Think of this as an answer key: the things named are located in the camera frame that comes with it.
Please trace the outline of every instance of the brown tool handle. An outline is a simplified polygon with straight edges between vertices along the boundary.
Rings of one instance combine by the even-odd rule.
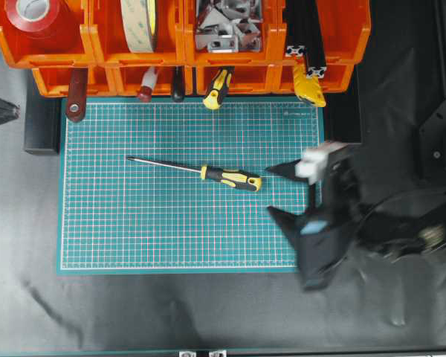
[[[86,94],[88,91],[88,69],[73,68],[69,82],[66,116],[74,123],[79,123],[86,114]]]

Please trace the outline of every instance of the screwdriver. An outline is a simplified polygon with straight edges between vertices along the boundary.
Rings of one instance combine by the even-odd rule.
[[[230,90],[231,76],[235,71],[234,67],[221,67],[216,76],[210,82],[203,104],[211,110],[217,110],[222,106],[223,99],[226,98]]]
[[[222,184],[227,184],[228,186],[238,190],[256,192],[262,185],[261,176],[254,175],[253,173],[247,173],[246,171],[242,170],[220,169],[219,167],[212,167],[208,165],[204,165],[199,169],[197,167],[177,164],[170,161],[153,161],[145,158],[136,158],[134,156],[127,156],[127,160],[199,173],[202,180],[214,180],[221,182]]]

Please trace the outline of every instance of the yellow screwdriver handle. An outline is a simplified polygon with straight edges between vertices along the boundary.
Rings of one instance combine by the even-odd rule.
[[[217,110],[230,90],[234,67],[221,67],[208,86],[203,104],[210,110]]]
[[[242,170],[226,170],[207,165],[201,168],[201,179],[214,180],[238,190],[253,192],[258,191],[262,186],[261,176]]]

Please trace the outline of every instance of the yellow handle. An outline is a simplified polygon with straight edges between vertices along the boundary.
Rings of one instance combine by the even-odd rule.
[[[211,110],[217,110],[222,106],[223,99],[230,90],[231,77],[234,67],[222,67],[208,86],[203,104]]]
[[[202,180],[214,180],[238,190],[256,192],[262,186],[262,178],[259,175],[242,170],[226,170],[205,165],[201,168],[200,174]]]
[[[294,76],[294,93],[300,100],[305,100],[313,106],[326,106],[326,99],[322,93],[319,79],[315,76],[307,78],[306,65],[300,63],[292,68]]]

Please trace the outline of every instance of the black fabric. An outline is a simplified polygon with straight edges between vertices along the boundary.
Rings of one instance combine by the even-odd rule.
[[[432,2],[374,0],[372,20],[355,162],[376,202],[418,186],[410,133],[441,96]],[[0,97],[23,107],[25,83],[0,54]],[[0,126],[0,353],[446,346],[446,264],[416,257],[353,251],[310,293],[296,274],[57,276],[59,159],[23,152],[23,127]]]

